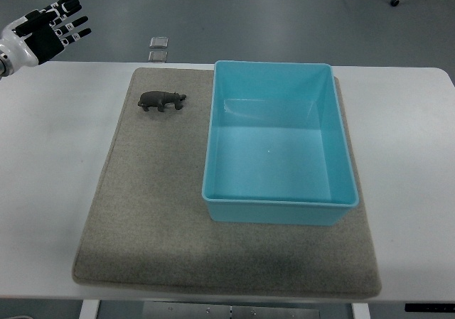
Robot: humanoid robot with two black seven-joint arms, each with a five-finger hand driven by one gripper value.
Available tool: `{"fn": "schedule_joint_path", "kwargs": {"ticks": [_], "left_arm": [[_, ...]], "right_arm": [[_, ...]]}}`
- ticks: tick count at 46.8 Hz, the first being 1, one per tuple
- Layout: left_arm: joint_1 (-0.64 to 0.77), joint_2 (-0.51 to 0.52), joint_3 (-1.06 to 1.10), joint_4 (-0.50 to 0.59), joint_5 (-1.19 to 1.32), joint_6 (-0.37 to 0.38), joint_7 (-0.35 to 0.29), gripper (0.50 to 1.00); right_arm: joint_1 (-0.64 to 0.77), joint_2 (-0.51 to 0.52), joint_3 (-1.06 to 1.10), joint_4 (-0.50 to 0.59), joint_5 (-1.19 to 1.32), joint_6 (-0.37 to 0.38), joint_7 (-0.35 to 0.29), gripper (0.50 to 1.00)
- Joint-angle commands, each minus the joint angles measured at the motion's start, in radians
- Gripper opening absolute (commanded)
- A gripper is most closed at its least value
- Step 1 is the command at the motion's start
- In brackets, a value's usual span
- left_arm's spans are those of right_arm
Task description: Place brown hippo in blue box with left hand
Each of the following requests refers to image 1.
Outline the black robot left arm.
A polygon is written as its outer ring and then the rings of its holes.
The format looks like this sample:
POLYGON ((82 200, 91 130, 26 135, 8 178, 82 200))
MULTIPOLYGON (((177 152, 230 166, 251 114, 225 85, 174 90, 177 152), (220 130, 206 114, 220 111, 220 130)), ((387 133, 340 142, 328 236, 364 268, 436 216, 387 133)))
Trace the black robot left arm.
POLYGON ((0 66, 1 66, 0 79, 2 79, 3 77, 9 76, 10 70, 11 70, 9 61, 5 60, 4 58, 1 58, 0 66))

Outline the black white robot left hand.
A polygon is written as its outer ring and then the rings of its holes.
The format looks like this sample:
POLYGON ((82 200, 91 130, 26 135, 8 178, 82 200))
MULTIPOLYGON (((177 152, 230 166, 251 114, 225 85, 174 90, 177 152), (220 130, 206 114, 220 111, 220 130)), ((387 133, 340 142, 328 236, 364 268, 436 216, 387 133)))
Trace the black white robot left hand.
POLYGON ((68 20, 81 9, 79 0, 59 0, 7 25, 1 31, 1 58, 9 61, 10 75, 48 62, 89 35, 90 28, 81 29, 88 17, 68 20))

